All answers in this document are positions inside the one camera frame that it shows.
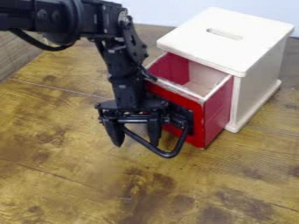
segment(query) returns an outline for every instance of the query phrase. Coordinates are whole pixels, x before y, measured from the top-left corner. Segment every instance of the open drawer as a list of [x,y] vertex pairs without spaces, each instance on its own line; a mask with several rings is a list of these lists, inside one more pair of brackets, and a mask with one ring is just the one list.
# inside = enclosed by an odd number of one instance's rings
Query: open drawer
[[[159,81],[147,82],[151,93],[194,113],[194,133],[187,142],[206,148],[230,122],[234,78],[214,68],[167,53],[148,67]],[[182,131],[164,127],[176,136]]]

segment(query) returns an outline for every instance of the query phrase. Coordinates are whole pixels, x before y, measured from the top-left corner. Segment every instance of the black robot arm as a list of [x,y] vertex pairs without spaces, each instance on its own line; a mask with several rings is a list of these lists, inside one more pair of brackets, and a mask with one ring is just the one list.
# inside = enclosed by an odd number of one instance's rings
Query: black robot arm
[[[191,134],[192,115],[146,92],[146,79],[156,81],[156,78],[143,67],[147,45],[122,4],[99,0],[1,0],[0,31],[11,31],[47,51],[64,50],[80,38],[95,42],[115,93],[115,100],[100,103],[96,109],[114,144],[122,146],[127,134],[162,157],[179,154]],[[24,31],[41,32],[57,46],[39,42]],[[147,123],[150,143],[127,129],[127,123]],[[156,148],[167,123],[182,129],[172,152]]]

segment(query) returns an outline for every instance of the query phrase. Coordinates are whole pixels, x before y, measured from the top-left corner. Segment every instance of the red panel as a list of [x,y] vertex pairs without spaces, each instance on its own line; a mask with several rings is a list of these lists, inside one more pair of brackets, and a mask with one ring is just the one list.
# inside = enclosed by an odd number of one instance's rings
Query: red panel
[[[183,106],[190,109],[194,113],[194,135],[187,137],[187,142],[194,146],[203,148],[204,147],[204,128],[203,128],[203,109],[202,105],[183,96],[175,94],[174,92],[163,89],[156,86],[154,83],[147,82],[147,87],[150,92],[163,97],[167,101]],[[164,129],[175,134],[178,137],[182,134],[182,130],[174,127],[172,125],[166,125]]]
[[204,129],[206,129],[206,145],[216,138],[223,128],[230,122],[230,109],[232,97],[234,78],[227,81],[224,86],[207,100],[204,105]]
[[150,73],[180,85],[190,81],[190,61],[167,53],[151,66]]

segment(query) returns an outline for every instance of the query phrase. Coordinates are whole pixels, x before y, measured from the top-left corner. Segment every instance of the white wall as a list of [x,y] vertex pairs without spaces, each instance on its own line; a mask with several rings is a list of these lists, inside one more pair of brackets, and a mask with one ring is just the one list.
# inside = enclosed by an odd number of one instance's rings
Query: white wall
[[299,37],[299,0],[123,0],[123,5],[140,24],[178,26],[215,6],[291,23]]

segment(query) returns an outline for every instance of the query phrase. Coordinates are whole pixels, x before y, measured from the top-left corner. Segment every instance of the wire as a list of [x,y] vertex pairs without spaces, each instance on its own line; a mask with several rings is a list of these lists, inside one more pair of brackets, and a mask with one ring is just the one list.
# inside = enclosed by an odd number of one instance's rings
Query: wire
[[28,35],[24,31],[19,29],[11,29],[9,30],[13,35],[16,35],[20,39],[23,39],[27,43],[31,45],[36,46],[37,48],[43,49],[44,51],[48,52],[59,52],[69,48],[72,45],[60,45],[60,46],[49,46],[45,45],[41,41],[39,41],[36,38],[33,38],[31,35]]

